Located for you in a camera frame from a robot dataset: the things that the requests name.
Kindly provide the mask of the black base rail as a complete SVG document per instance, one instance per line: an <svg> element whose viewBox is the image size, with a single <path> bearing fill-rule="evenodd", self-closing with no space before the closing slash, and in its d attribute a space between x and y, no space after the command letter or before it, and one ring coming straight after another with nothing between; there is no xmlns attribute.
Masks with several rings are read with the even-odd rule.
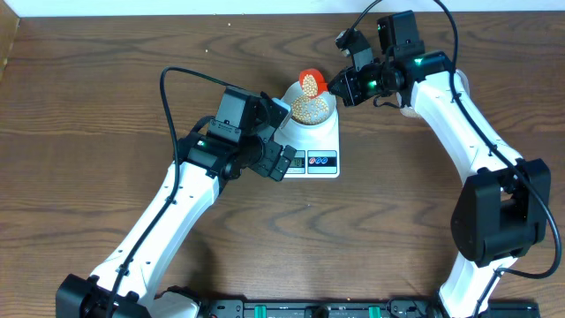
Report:
<svg viewBox="0 0 565 318"><path fill-rule="evenodd" d="M440 309L424 300L393 299L383 302L308 303L211 300L198 318L419 318L442 317Z"/></svg>

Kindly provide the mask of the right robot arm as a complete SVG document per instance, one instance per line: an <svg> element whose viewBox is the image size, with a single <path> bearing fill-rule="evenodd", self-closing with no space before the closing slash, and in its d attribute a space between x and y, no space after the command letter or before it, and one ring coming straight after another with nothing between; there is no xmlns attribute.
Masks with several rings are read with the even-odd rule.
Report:
<svg viewBox="0 0 565 318"><path fill-rule="evenodd" d="M524 315L522 307L496 308L488 300L519 258L558 231L548 207L550 170L539 159L525 160L489 125L456 56L426 49L412 11L380 18L377 31L381 57L355 26L336 37L352 64L328 91L347 107L395 95L395 106L424 119L456 167L463 188L450 228L458 254L427 315Z"/></svg>

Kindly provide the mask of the light grey bowl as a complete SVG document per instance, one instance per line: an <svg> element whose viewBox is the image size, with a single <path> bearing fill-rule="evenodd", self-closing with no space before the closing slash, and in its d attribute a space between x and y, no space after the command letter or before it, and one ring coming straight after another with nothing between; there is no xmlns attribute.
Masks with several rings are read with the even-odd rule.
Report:
<svg viewBox="0 0 565 318"><path fill-rule="evenodd" d="M292 119L301 125L319 125L332 115L336 100L309 76L292 84L282 100L289 104Z"/></svg>

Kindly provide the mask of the white digital kitchen scale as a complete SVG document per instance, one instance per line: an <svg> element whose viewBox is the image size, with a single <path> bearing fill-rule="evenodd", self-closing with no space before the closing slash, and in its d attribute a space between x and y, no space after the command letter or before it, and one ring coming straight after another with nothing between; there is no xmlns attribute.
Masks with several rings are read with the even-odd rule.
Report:
<svg viewBox="0 0 565 318"><path fill-rule="evenodd" d="M275 141L297 150L285 178L337 178L340 174L337 108L319 125L301 125L292 118L275 133Z"/></svg>

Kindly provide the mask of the red measuring scoop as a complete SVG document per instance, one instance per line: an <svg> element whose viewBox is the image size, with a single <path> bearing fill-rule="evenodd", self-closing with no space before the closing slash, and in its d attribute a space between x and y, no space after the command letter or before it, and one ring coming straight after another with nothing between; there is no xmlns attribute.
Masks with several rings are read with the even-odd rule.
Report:
<svg viewBox="0 0 565 318"><path fill-rule="evenodd" d="M328 91L328 84L323 75L314 68L303 70L299 74L299 84L303 93L309 98L318 97Z"/></svg>

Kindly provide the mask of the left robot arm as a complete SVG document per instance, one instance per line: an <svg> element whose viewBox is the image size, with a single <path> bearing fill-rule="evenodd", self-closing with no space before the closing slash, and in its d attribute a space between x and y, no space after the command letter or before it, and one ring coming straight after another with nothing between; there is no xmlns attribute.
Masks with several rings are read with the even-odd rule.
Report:
<svg viewBox="0 0 565 318"><path fill-rule="evenodd" d="M225 185L249 168L283 179L296 150L274 140L291 107L228 86L218 112L173 140L173 162L156 196L114 252L88 278L69 275L56 292L58 317L148 317L167 268Z"/></svg>

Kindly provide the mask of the soybeans in bowl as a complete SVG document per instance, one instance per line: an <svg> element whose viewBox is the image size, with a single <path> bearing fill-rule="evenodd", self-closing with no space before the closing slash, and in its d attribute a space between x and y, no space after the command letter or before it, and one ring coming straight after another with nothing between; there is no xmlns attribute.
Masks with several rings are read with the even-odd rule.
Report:
<svg viewBox="0 0 565 318"><path fill-rule="evenodd" d="M292 118L302 125L317 125L330 116L328 104L320 97L300 95L291 104Z"/></svg>

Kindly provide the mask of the soybeans in scoop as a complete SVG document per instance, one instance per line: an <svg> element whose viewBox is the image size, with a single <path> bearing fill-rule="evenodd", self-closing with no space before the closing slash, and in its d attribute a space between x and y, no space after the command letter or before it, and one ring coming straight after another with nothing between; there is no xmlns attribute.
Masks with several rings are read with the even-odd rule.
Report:
<svg viewBox="0 0 565 318"><path fill-rule="evenodd" d="M302 79L301 87L303 93L310 98L314 98L318 95L318 83L312 74L306 74L304 76L304 78Z"/></svg>

